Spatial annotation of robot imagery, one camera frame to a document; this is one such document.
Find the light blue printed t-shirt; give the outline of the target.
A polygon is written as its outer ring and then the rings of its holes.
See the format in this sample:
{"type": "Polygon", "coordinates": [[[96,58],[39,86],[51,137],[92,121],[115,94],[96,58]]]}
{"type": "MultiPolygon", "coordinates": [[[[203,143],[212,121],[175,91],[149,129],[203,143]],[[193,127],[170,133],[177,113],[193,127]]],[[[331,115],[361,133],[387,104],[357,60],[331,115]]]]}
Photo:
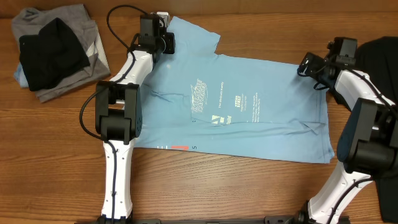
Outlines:
{"type": "Polygon", "coordinates": [[[169,30],[175,53],[141,86],[138,147],[331,161],[326,93],[296,65],[218,55],[218,34],[178,17],[169,30]]]}

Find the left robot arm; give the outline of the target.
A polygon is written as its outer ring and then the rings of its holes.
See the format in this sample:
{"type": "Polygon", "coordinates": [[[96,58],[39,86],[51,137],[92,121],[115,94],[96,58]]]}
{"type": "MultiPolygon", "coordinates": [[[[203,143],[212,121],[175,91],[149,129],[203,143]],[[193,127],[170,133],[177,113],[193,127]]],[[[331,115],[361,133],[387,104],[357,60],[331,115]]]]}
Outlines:
{"type": "Polygon", "coordinates": [[[112,79],[96,86],[95,129],[106,156],[106,190],[97,223],[131,222],[132,152],[143,124],[140,86],[162,54],[175,52],[169,23],[167,12],[141,15],[125,64],[112,79]]]}

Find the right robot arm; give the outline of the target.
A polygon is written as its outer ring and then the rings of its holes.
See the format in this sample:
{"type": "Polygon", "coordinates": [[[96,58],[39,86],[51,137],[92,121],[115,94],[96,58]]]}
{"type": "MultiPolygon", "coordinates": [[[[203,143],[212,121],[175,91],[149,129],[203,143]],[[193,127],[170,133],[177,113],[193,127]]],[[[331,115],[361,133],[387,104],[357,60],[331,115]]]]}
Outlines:
{"type": "Polygon", "coordinates": [[[307,53],[297,74],[316,80],[315,90],[327,89],[351,112],[337,145],[336,167],[316,196],[293,217],[265,217],[265,223],[349,223],[343,211],[375,179],[397,175],[397,110],[355,69],[358,41],[336,37],[321,58],[307,53]]]}

